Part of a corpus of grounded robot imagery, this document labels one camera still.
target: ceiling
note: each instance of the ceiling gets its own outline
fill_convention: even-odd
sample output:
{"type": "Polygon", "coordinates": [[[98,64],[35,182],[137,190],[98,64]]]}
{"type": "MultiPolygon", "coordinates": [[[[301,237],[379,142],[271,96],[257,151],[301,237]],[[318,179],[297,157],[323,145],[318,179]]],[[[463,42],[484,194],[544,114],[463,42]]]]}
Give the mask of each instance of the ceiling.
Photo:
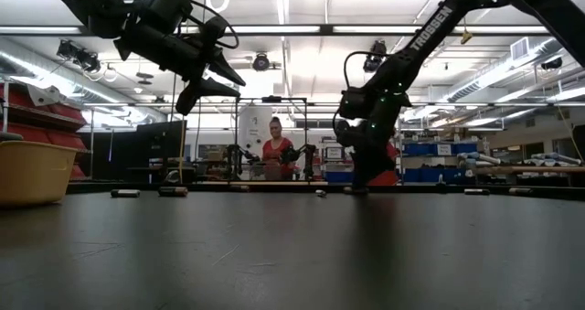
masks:
{"type": "MultiPolygon", "coordinates": [[[[234,25],[277,25],[277,24],[422,24],[434,12],[434,7],[441,0],[229,0],[227,9],[221,12],[234,25]]],[[[219,7],[222,0],[211,0],[214,7],[219,7]]],[[[585,0],[573,0],[581,9],[585,0]]],[[[0,0],[3,12],[2,26],[78,26],[80,22],[59,0],[0,0]]],[[[194,16],[203,17],[199,9],[194,9],[194,16]]],[[[498,9],[470,12],[465,18],[468,26],[472,25],[538,25],[536,19],[508,6],[498,9]]],[[[56,56],[59,37],[35,35],[30,37],[5,36],[19,46],[37,54],[60,61],[56,56]]],[[[339,100],[340,91],[345,86],[343,63],[346,55],[354,50],[368,50],[375,40],[384,39],[388,50],[397,45],[397,49],[406,45],[410,37],[241,37],[237,49],[224,49],[224,55],[244,79],[270,80],[274,83],[275,94],[283,95],[282,71],[255,72],[247,68],[256,53],[265,52],[273,62],[282,63],[283,43],[290,48],[288,75],[294,96],[306,96],[318,101],[335,102],[339,100]]],[[[135,55],[123,62],[111,40],[97,37],[68,37],[73,42],[89,51],[98,53],[103,63],[109,63],[116,69],[118,78],[114,82],[104,79],[98,82],[128,95],[139,102],[150,102],[155,96],[173,93],[174,74],[161,71],[158,67],[135,55]],[[134,90],[139,85],[137,72],[154,75],[153,84],[140,86],[140,93],[134,90]]],[[[465,45],[460,44],[459,37],[447,37],[438,51],[433,53],[420,69],[418,78],[412,84],[409,96],[413,102],[432,101],[433,90],[449,89],[452,85],[469,79],[489,64],[502,58],[510,51],[510,45],[520,37],[473,37],[465,45]]],[[[362,70],[364,58],[355,56],[347,65],[348,77],[352,85],[359,86],[370,75],[362,70]]],[[[66,67],[76,69],[69,63],[66,67]]],[[[532,69],[523,70],[517,75],[492,85],[507,91],[517,91],[517,87],[527,84],[532,69]]],[[[177,90],[183,85],[178,82],[177,90]]],[[[254,96],[254,90],[248,88],[247,96],[254,96]]],[[[484,102],[495,100],[485,92],[484,102]]]]}

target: black table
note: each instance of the black table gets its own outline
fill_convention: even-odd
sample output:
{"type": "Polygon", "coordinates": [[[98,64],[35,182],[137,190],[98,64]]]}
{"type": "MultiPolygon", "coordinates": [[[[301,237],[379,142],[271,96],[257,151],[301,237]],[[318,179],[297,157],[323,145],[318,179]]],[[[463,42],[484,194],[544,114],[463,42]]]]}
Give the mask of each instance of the black table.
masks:
{"type": "Polygon", "coordinates": [[[1,309],[583,309],[585,204],[67,196],[0,211],[1,309]]]}

